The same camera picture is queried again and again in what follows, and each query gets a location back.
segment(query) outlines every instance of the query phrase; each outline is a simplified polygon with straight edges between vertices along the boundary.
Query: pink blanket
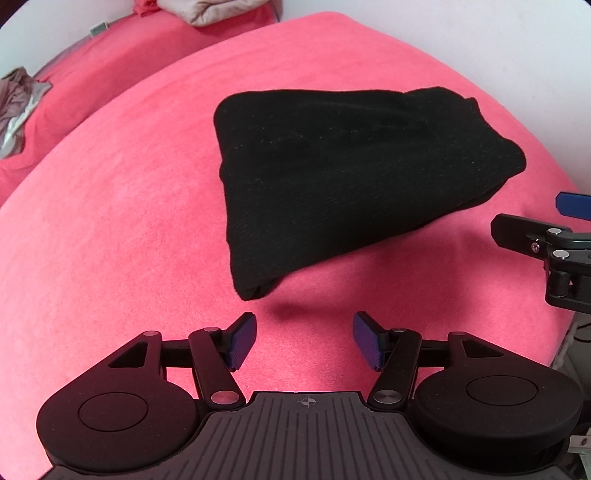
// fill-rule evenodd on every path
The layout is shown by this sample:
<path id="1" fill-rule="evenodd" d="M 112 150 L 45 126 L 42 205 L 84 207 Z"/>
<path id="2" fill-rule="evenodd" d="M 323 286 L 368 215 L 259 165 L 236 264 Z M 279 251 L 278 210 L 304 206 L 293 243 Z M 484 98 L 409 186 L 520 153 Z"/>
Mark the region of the pink blanket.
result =
<path id="1" fill-rule="evenodd" d="M 53 88 L 25 125 L 24 151 L 0 161 L 0 206 L 51 149 L 113 98 L 197 50 L 274 22 L 270 5 L 201 29 L 162 11 L 124 18 L 90 40 L 39 78 Z"/>
<path id="2" fill-rule="evenodd" d="M 262 89 L 442 85 L 475 96 L 528 166 L 492 200 L 289 275 L 264 299 L 232 288 L 212 116 L 230 94 Z M 428 55 L 339 14 L 246 33 L 125 92 L 62 141 L 0 209 L 0 472 L 49 467 L 35 417 L 53 392 L 144 330 L 165 339 L 244 311 L 259 335 L 236 379 L 253 390 L 361 390 L 376 374 L 352 338 L 366 310 L 425 338 L 466 330 L 548 364 L 572 314 L 544 302 L 534 259 L 498 248 L 499 212 L 583 229 L 554 197 L 573 185 L 491 97 Z M 189 372 L 170 378 L 190 388 Z"/>

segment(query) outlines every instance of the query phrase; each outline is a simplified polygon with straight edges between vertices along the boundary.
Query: cable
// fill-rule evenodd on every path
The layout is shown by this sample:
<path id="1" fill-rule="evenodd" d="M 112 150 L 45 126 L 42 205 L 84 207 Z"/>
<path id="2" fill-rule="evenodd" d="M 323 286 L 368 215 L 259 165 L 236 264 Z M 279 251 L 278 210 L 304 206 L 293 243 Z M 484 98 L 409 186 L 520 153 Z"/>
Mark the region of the cable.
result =
<path id="1" fill-rule="evenodd" d="M 582 329 L 584 329 L 584 328 L 587 328 L 587 327 L 591 327 L 591 322 L 589 322 L 589 323 L 584 323 L 584 324 L 582 324 L 582 325 L 578 326 L 578 327 L 577 327 L 577 330 L 582 330 Z M 573 340 L 574 340 L 575 342 L 580 342 L 580 343 L 591 343 L 591 339 L 589 339 L 589 340 L 586 340 L 586 339 L 584 339 L 584 338 L 573 337 Z"/>

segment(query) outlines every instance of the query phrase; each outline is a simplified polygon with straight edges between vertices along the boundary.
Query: black bracket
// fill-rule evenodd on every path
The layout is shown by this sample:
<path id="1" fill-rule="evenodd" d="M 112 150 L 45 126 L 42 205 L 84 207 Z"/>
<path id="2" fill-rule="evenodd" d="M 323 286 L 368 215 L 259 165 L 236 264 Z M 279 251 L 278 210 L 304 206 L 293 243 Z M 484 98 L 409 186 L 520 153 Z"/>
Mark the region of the black bracket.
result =
<path id="1" fill-rule="evenodd" d="M 591 233 L 501 213 L 491 235 L 499 247 L 544 261 L 548 304 L 591 314 Z"/>

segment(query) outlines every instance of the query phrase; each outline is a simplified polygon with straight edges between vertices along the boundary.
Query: bed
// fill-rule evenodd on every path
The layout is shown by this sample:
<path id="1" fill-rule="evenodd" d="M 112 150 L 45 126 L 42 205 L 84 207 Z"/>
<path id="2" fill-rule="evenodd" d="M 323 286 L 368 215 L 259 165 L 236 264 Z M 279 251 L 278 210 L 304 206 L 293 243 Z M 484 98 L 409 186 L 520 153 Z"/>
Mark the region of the bed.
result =
<path id="1" fill-rule="evenodd" d="M 524 150 L 526 170 L 478 207 L 241 301 L 225 241 L 212 122 L 219 102 L 247 90 L 438 85 L 476 97 L 487 121 Z M 554 208 L 561 190 L 574 187 L 500 104 L 432 57 L 343 15 L 271 25 L 179 60 L 87 119 L 0 209 L 0 351 L 12 359 L 0 370 L 0 472 L 40 476 L 50 466 L 35 433 L 42 403 L 145 330 L 186 338 L 256 313 L 258 340 L 235 375 L 247 397 L 367 394 L 376 374 L 353 342 L 357 310 L 424 338 L 468 331 L 550 364 L 572 314 L 545 304 L 541 264 L 496 247 L 490 222 L 505 212 L 564 223 Z M 190 373 L 169 378 L 194 393 Z"/>
<path id="2" fill-rule="evenodd" d="M 0 205 L 63 138 L 113 98 L 197 50 L 276 21 L 270 4 L 199 29 L 158 11 L 123 18 L 82 42 L 37 75 L 53 88 L 25 124 L 23 152 L 0 161 Z"/>

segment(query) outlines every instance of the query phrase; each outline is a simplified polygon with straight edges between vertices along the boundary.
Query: screw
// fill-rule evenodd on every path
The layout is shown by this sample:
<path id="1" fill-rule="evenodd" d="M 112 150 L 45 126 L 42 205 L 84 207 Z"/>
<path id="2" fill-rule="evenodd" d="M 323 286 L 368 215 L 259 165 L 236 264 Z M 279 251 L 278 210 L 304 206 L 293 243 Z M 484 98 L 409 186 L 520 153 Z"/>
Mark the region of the screw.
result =
<path id="1" fill-rule="evenodd" d="M 220 390 L 212 395 L 212 402 L 218 405 L 232 405 L 240 400 L 240 395 L 232 390 Z"/>
<path id="2" fill-rule="evenodd" d="M 378 390 L 374 393 L 374 400 L 384 404 L 394 404 L 402 400 L 402 395 L 396 390 Z"/>
<path id="3" fill-rule="evenodd" d="M 552 252 L 552 255 L 561 260 L 564 260 L 565 258 L 568 258 L 570 256 L 570 254 L 566 250 L 554 250 Z"/>

